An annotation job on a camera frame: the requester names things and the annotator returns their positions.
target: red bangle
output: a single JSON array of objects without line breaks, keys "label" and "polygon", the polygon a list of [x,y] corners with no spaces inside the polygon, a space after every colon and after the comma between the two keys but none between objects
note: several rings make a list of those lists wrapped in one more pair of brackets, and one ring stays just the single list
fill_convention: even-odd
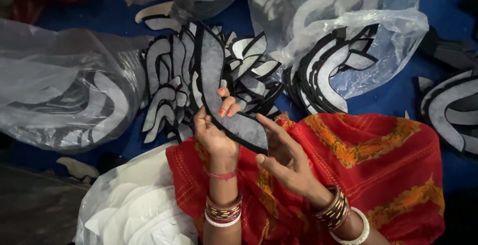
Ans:
[{"label": "red bangle", "polygon": [[226,174],[221,174],[221,175],[216,175],[214,173],[208,173],[207,174],[211,178],[216,178],[216,179],[221,179],[221,180],[229,180],[231,178],[234,178],[235,176],[238,175],[238,170],[234,170],[232,172],[226,173]]}]

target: blue floor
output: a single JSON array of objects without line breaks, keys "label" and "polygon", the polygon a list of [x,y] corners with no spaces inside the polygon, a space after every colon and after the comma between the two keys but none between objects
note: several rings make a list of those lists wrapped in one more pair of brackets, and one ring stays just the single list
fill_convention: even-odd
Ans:
[{"label": "blue floor", "polygon": [[[474,20],[457,8],[458,1],[421,0],[420,10],[428,16],[429,23],[437,28],[442,38],[471,40]],[[119,36],[158,35],[157,32],[149,30],[144,23],[136,24],[134,21],[136,13],[144,7],[137,5],[127,7],[123,0],[81,0],[68,6],[57,3],[45,9],[37,25],[56,31],[88,28]],[[206,23],[222,23],[224,31],[235,31],[238,36],[253,35],[247,0],[236,0],[229,8],[207,20]],[[347,100],[350,113],[379,113],[403,117],[407,110],[411,119],[414,119],[416,96],[412,77],[422,76],[432,80],[442,80],[449,74],[450,72],[415,54],[405,69],[394,79],[378,89]],[[281,111],[289,111],[294,120],[300,120],[305,116],[305,113],[291,105],[286,96],[280,97],[276,104]],[[105,151],[133,158],[167,141],[166,136],[160,134],[155,143],[142,144],[144,135],[140,133],[140,126],[143,119],[144,111],[138,113],[132,125],[120,138],[90,152],[71,157],[95,165],[98,156]],[[10,154],[10,160],[39,171],[52,169],[58,175],[67,175],[66,169],[55,163],[60,156],[56,152],[43,151],[27,144],[16,143]],[[442,159],[445,193],[478,187],[478,166],[446,150],[442,150]]]}]

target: woman's hand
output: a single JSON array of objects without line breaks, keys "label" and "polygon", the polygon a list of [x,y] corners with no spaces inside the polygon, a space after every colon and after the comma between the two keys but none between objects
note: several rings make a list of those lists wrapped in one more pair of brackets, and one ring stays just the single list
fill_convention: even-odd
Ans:
[{"label": "woman's hand", "polygon": [[272,120],[261,114],[257,114],[256,118],[266,130],[270,155],[258,154],[256,162],[286,188],[305,197],[316,207],[328,205],[332,201],[332,193],[312,174],[302,146]]},{"label": "woman's hand", "polygon": [[[236,99],[230,96],[229,90],[221,87],[218,96],[226,97],[218,110],[220,116],[232,116],[240,110]],[[196,138],[211,155],[210,170],[216,175],[230,173],[236,170],[239,156],[239,144],[231,140],[211,122],[211,116],[207,115],[206,109],[200,108],[194,116]]]}]

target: woman's left hand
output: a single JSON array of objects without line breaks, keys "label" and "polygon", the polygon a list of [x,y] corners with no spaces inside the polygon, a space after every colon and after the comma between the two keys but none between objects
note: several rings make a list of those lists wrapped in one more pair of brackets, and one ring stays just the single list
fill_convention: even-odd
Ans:
[{"label": "woman's left hand", "polygon": [[[229,90],[221,87],[218,96],[226,97],[221,108],[218,110],[220,116],[232,116],[240,110],[236,99],[230,96]],[[239,156],[239,144],[226,136],[211,122],[211,116],[207,115],[206,109],[200,108],[194,116],[196,138],[211,155],[210,171],[216,175],[227,174],[237,167]]]}]

